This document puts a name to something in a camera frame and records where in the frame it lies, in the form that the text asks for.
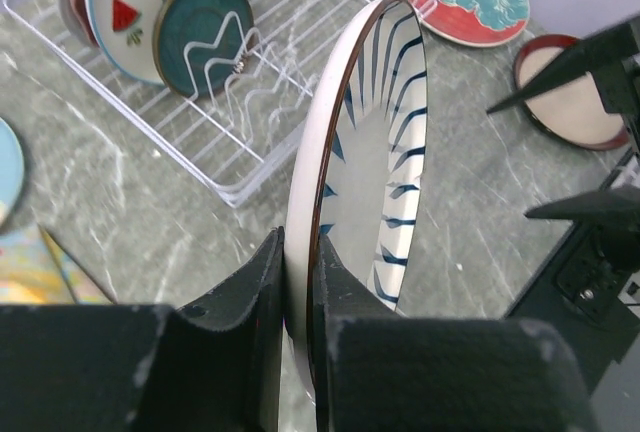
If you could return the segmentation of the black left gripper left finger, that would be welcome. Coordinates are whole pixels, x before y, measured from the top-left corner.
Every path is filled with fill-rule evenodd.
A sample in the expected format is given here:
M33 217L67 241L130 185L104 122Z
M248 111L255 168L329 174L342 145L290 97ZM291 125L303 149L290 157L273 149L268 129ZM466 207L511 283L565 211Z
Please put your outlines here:
M274 431L284 232L194 301L1 303L5 431Z

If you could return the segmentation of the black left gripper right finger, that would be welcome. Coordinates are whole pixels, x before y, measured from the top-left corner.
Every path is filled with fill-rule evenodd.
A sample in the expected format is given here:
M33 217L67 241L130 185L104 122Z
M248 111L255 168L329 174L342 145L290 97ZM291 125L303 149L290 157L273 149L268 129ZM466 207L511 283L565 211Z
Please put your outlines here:
M321 431L594 431L575 356L532 319L404 318L326 236L313 271Z

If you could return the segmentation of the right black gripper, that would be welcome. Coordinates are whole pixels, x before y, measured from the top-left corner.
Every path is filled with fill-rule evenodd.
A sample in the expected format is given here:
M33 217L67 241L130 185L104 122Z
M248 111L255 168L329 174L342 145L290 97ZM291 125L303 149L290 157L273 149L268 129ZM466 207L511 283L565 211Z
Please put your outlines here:
M563 86L587 72L594 75L605 110L620 114L639 159L639 15L628 17L566 48L526 85L491 106L492 114ZM529 219L602 225L604 256L625 271L639 270L639 182L595 190L533 207Z

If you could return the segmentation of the maroon rim beige plate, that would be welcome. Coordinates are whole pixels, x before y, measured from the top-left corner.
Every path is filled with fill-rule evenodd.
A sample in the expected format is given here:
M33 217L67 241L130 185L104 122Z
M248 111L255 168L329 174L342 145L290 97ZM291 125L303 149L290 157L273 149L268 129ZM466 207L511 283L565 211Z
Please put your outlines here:
M569 35L547 34L526 42L514 59L514 88L526 85L576 41ZM526 101L520 110L541 132L576 147L608 151L629 142L622 117L605 112L589 75Z

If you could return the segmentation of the blue striped white plate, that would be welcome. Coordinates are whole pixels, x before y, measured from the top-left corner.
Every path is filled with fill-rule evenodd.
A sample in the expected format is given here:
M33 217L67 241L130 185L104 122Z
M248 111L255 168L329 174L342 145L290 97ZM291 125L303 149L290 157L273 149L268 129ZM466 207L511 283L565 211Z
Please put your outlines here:
M317 242L394 308L408 265L428 125L425 45L408 0L374 0L349 22L310 104L289 193L285 325L308 395Z

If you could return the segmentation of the teal saucer brown rim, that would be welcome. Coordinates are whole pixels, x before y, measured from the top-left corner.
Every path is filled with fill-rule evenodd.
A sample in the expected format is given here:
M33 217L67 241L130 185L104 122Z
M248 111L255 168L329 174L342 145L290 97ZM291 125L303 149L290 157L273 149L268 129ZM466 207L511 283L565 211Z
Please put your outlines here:
M237 72L253 26L248 0L165 0L153 31L162 81L184 97L222 89Z

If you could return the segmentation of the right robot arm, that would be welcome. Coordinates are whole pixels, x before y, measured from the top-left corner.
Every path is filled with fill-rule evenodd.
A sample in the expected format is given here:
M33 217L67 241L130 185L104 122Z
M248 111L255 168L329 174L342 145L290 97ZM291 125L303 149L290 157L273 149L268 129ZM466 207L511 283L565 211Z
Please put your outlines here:
M596 102L622 118L635 154L639 153L639 17L627 18L566 48L489 114L525 103L591 75ZM632 273L639 270L639 188L584 192L525 212L529 219L568 220L595 228L587 255L575 254L560 272L561 294L592 320L602 320Z

